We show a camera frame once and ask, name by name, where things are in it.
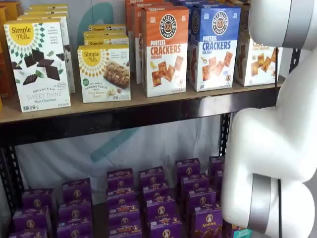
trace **cracker box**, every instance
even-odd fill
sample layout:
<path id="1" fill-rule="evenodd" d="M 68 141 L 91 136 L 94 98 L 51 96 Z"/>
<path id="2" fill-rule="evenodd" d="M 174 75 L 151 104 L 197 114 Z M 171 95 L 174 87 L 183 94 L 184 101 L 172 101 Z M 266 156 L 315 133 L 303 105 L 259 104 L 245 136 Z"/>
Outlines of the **cracker box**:
<path id="1" fill-rule="evenodd" d="M 16 20 L 18 16 L 23 14 L 23 10 L 20 1 L 0 1 L 0 6 L 6 6 L 8 8 L 7 20 Z"/>
<path id="2" fill-rule="evenodd" d="M 168 195 L 169 185 L 165 181 L 163 183 L 155 183 L 150 186 L 143 187 L 143 199 L 145 201 L 159 196 Z"/>
<path id="3" fill-rule="evenodd" d="M 91 201 L 90 179 L 80 179 L 63 183 L 64 203 L 72 200 L 86 199 Z"/>
<path id="4" fill-rule="evenodd" d="M 70 107 L 60 19 L 4 25 L 22 112 Z"/>
<path id="5" fill-rule="evenodd" d="M 34 19 L 51 19 L 51 18 L 59 18 L 60 26 L 61 26 L 61 34 L 63 38 L 63 45 L 65 48 L 65 56 L 61 56 L 61 60 L 64 60 L 67 68 L 67 77 L 68 77 L 68 86 L 71 93 L 75 92 L 74 85 L 74 72 L 73 72 L 73 63 L 72 63 L 72 55 L 70 52 L 70 41 L 69 41 L 69 33 L 67 27 L 67 14 L 66 13 L 56 13 L 56 14 L 29 14 L 29 15 L 21 15 L 18 17 L 18 20 L 34 20 Z"/>
<path id="6" fill-rule="evenodd" d="M 186 91 L 188 8 L 142 10 L 142 72 L 147 97 Z"/>
<path id="7" fill-rule="evenodd" d="M 159 196 L 146 201 L 148 219 L 161 219 L 175 215 L 176 202 L 170 195 Z"/>
<path id="8" fill-rule="evenodd" d="M 123 205 L 112 205 L 108 207 L 109 224 L 125 225 L 129 222 L 140 219 L 139 204 L 137 201 L 129 202 Z"/>
<path id="9" fill-rule="evenodd" d="M 253 41 L 249 34 L 249 8 L 249 4 L 242 6 L 235 79 L 243 86 L 274 83 L 283 49 L 259 45 Z"/>
<path id="10" fill-rule="evenodd" d="M 132 43 L 133 46 L 132 51 L 132 59 L 131 62 L 135 62 L 135 78 L 137 84 L 142 83 L 142 31 L 141 31 L 141 21 L 142 21 L 142 8 L 155 6 L 155 7 L 164 7 L 164 6 L 171 6 L 173 5 L 171 2 L 147 2 L 147 3 L 134 3 L 132 4 L 131 11 L 132 11 Z"/>
<path id="11" fill-rule="evenodd" d="M 192 217 L 191 237 L 222 238 L 222 215 L 219 204 L 195 208 Z"/>
<path id="12" fill-rule="evenodd" d="M 33 229 L 10 234 L 9 238 L 47 238 L 46 229 Z"/>
<path id="13" fill-rule="evenodd" d="M 131 168 L 107 172 L 108 189 L 124 187 L 133 184 L 133 171 Z"/>
<path id="14" fill-rule="evenodd" d="M 126 44 L 128 46 L 129 39 L 125 34 L 98 36 L 93 38 L 88 37 L 85 39 L 86 46 L 101 46 L 104 44 Z"/>
<path id="15" fill-rule="evenodd" d="M 136 200 L 136 193 L 134 186 L 120 187 L 120 188 L 108 188 L 108 205 L 123 205 L 128 202 Z"/>
<path id="16" fill-rule="evenodd" d="M 99 24 L 99 25 L 89 25 L 88 30 L 90 31 L 104 31 L 104 30 L 120 30 L 125 31 L 124 24 Z"/>
<path id="17" fill-rule="evenodd" d="M 170 217 L 150 219 L 148 222 L 151 238 L 181 238 L 182 222 L 177 214 Z"/>
<path id="18" fill-rule="evenodd" d="M 84 237 L 93 232 L 91 218 L 73 219 L 62 222 L 57 228 L 58 238 Z"/>
<path id="19" fill-rule="evenodd" d="M 154 167 L 151 169 L 143 170 L 139 172 L 139 181 L 141 187 L 149 186 L 155 183 L 161 183 L 165 181 L 165 171 L 163 166 Z"/>
<path id="20" fill-rule="evenodd" d="M 17 210 L 13 216 L 15 231 L 27 229 L 47 229 L 52 234 L 52 224 L 48 207 Z"/>
<path id="21" fill-rule="evenodd" d="M 125 225 L 109 226 L 109 238 L 142 238 L 142 227 L 140 220 L 132 221 Z"/>
<path id="22" fill-rule="evenodd" d="M 190 82 L 197 92 L 232 87 L 240 11 L 221 4 L 194 6 Z"/>
<path id="23" fill-rule="evenodd" d="M 93 44 L 98 42 L 101 41 L 88 41 Z M 78 60 L 84 103 L 131 99 L 127 44 L 80 46 Z"/>
<path id="24" fill-rule="evenodd" d="M 58 214 L 62 222 L 92 217 L 91 201 L 84 199 L 63 203 L 59 207 Z"/>

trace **orange cracker box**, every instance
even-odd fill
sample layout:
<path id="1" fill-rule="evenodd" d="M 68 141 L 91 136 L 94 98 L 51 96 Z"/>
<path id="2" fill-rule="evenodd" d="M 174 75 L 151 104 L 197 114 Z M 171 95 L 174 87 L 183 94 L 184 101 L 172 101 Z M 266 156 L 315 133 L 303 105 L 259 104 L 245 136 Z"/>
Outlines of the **orange cracker box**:
<path id="1" fill-rule="evenodd" d="M 142 83 L 142 43 L 141 43 L 141 13 L 143 7 L 153 6 L 164 7 L 173 6 L 171 2 L 149 2 L 132 4 L 132 59 L 135 63 L 135 78 L 137 84 Z"/>
<path id="2" fill-rule="evenodd" d="M 19 15 L 23 14 L 20 1 L 0 1 L 0 6 L 6 6 L 8 8 L 8 19 L 16 20 Z"/>
<path id="3" fill-rule="evenodd" d="M 186 91 L 189 9 L 142 10 L 142 72 L 147 97 Z"/>

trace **cracker image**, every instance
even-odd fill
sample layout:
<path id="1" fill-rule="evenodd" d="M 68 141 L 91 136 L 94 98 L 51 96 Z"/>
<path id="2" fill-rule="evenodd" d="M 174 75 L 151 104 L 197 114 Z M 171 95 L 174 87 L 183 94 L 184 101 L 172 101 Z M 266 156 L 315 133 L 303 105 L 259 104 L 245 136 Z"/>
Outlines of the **cracker image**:
<path id="1" fill-rule="evenodd" d="M 153 86 L 157 87 L 162 84 L 162 81 L 160 79 L 159 71 L 152 72 L 152 80 L 153 80 Z"/>
<path id="2" fill-rule="evenodd" d="M 182 67 L 182 63 L 183 63 L 184 58 L 181 56 L 177 56 L 176 61 L 175 61 L 175 69 L 177 71 L 180 71 L 181 67 Z"/>
<path id="3" fill-rule="evenodd" d="M 266 57 L 266 59 L 265 59 L 263 65 L 262 65 L 262 68 L 261 68 L 261 69 L 262 69 L 264 72 L 267 72 L 267 70 L 268 70 L 270 64 L 271 64 L 271 59 L 270 59 L 270 57 Z"/>
<path id="4" fill-rule="evenodd" d="M 251 76 L 255 76 L 259 73 L 259 62 L 255 61 L 251 64 Z"/>
<path id="5" fill-rule="evenodd" d="M 114 61 L 106 62 L 104 78 L 123 89 L 127 88 L 130 84 L 129 70 Z"/>
<path id="6" fill-rule="evenodd" d="M 277 54 L 279 53 L 279 49 L 278 48 L 274 48 L 274 51 L 272 53 L 272 57 L 271 57 L 271 61 L 276 63 L 276 49 L 277 49 Z"/>
<path id="7" fill-rule="evenodd" d="M 227 51 L 226 56 L 224 58 L 223 64 L 227 67 L 229 67 L 231 59 L 232 59 L 233 54 L 229 51 Z"/>
<path id="8" fill-rule="evenodd" d="M 262 65 L 264 64 L 264 53 L 258 55 L 258 67 L 262 67 Z"/>
<path id="9" fill-rule="evenodd" d="M 158 64 L 158 71 L 160 77 L 166 77 L 167 76 L 167 67 L 166 67 L 166 61 L 163 61 L 162 63 Z"/>
<path id="10" fill-rule="evenodd" d="M 175 68 L 171 65 L 168 66 L 167 74 L 166 74 L 166 79 L 171 82 L 173 79 L 175 73 Z"/>
<path id="11" fill-rule="evenodd" d="M 203 67 L 203 81 L 210 79 L 210 66 L 206 65 Z"/>
<path id="12" fill-rule="evenodd" d="M 221 72 L 223 70 L 223 63 L 221 61 L 218 62 L 216 69 L 215 69 L 215 75 L 220 76 Z"/>

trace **brand logo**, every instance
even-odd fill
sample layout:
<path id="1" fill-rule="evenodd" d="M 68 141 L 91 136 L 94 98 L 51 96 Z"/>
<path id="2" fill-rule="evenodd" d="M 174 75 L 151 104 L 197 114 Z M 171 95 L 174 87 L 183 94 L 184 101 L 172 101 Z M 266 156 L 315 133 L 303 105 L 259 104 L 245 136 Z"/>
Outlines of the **brand logo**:
<path id="1" fill-rule="evenodd" d="M 219 11 L 212 19 L 212 30 L 217 35 L 222 35 L 228 28 L 228 16 L 225 12 Z"/>
<path id="2" fill-rule="evenodd" d="M 160 34 L 165 39 L 172 38 L 176 33 L 176 29 L 177 29 L 177 23 L 173 15 L 167 14 L 160 21 L 160 24 L 159 24 Z"/>
<path id="3" fill-rule="evenodd" d="M 199 14 L 197 11 L 194 11 L 193 13 L 192 29 L 194 33 L 197 33 L 199 29 Z"/>

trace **sweet thins box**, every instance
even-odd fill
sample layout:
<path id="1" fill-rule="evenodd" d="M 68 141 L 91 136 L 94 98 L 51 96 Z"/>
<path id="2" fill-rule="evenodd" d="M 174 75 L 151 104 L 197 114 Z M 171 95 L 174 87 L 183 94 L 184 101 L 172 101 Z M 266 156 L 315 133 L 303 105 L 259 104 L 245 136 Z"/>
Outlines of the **sweet thins box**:
<path id="1" fill-rule="evenodd" d="M 131 168 L 107 172 L 108 189 L 124 187 L 133 184 Z"/>
<path id="2" fill-rule="evenodd" d="M 99 40 L 92 39 L 87 42 L 98 45 Z M 102 43 L 101 46 L 80 46 L 78 48 L 84 103 L 131 99 L 128 54 L 129 46 L 127 44 L 103 45 Z"/>
<path id="3" fill-rule="evenodd" d="M 154 167 L 139 172 L 139 181 L 141 187 L 165 181 L 165 171 L 163 166 Z"/>
<path id="4" fill-rule="evenodd" d="M 180 238 L 183 236 L 182 222 L 177 214 L 170 217 L 149 220 L 149 232 L 152 238 Z"/>
<path id="5" fill-rule="evenodd" d="M 190 82 L 197 92 L 232 87 L 240 11 L 224 4 L 193 7 Z"/>
<path id="6" fill-rule="evenodd" d="M 110 225 L 125 225 L 140 219 L 139 204 L 137 201 L 129 202 L 124 205 L 109 206 L 108 213 Z"/>
<path id="7" fill-rule="evenodd" d="M 145 201 L 159 196 L 167 195 L 169 192 L 168 182 L 155 183 L 150 186 L 143 187 L 143 199 Z"/>
<path id="8" fill-rule="evenodd" d="M 90 178 L 63 183 L 63 199 L 64 203 L 79 199 L 91 201 Z"/>
<path id="9" fill-rule="evenodd" d="M 175 215 L 176 202 L 170 195 L 159 196 L 146 201 L 147 218 L 161 219 Z"/>
<path id="10" fill-rule="evenodd" d="M 9 238 L 47 238 L 46 229 L 32 229 L 10 234 Z"/>
<path id="11" fill-rule="evenodd" d="M 222 238 L 222 215 L 219 204 L 195 208 L 191 236 Z"/>
<path id="12" fill-rule="evenodd" d="M 91 218 L 73 219 L 62 222 L 57 228 L 58 238 L 84 237 L 93 232 Z"/>
<path id="13" fill-rule="evenodd" d="M 109 238 L 142 238 L 142 228 L 140 220 L 132 221 L 125 225 L 109 226 Z"/>
<path id="14" fill-rule="evenodd" d="M 66 222 L 71 219 L 81 219 L 92 217 L 90 200 L 73 200 L 60 205 L 59 210 L 60 221 Z"/>
<path id="15" fill-rule="evenodd" d="M 142 10 L 142 72 L 147 97 L 186 91 L 189 9 Z"/>
<path id="16" fill-rule="evenodd" d="M 242 5 L 235 79 L 243 86 L 274 83 L 275 75 L 279 72 L 283 49 L 259 45 L 252 40 L 248 25 L 249 8 L 249 4 Z"/>
<path id="17" fill-rule="evenodd" d="M 60 19 L 8 21 L 4 28 L 22 112 L 69 107 Z"/>

